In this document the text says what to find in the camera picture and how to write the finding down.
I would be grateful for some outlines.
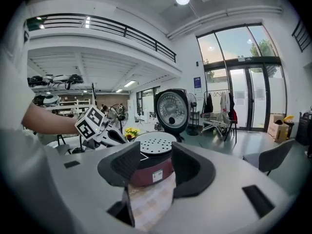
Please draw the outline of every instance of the black chair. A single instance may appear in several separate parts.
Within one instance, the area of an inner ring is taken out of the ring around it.
[[[286,140],[277,147],[260,154],[244,155],[243,160],[262,172],[268,172],[267,175],[269,175],[271,170],[278,168],[283,163],[293,143],[294,139]]]
[[[225,134],[225,139],[224,141],[226,141],[229,133],[231,131],[233,131],[233,135],[235,136],[235,144],[237,143],[237,128],[236,128],[236,124],[237,124],[237,121],[236,120],[230,120],[229,118],[227,118],[224,114],[222,114],[222,117],[223,117],[223,121],[225,124],[227,124],[228,128],[226,130],[226,134]]]

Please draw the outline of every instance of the floor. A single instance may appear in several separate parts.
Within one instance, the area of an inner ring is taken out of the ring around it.
[[[129,121],[127,126],[137,127],[141,130],[141,133],[154,131],[154,122],[143,122],[138,125],[138,123]],[[200,134],[190,136],[184,131],[181,136],[184,137],[186,144],[233,155],[237,158],[242,158],[245,154],[260,153],[278,145],[266,133],[237,131],[237,144],[235,144],[233,136],[228,136],[228,139],[224,142],[209,131],[204,132],[202,136]],[[307,146],[302,146],[295,142],[280,167],[271,171],[269,175],[289,195],[295,195],[300,192],[308,174],[312,170],[312,163],[304,153],[307,149]]]

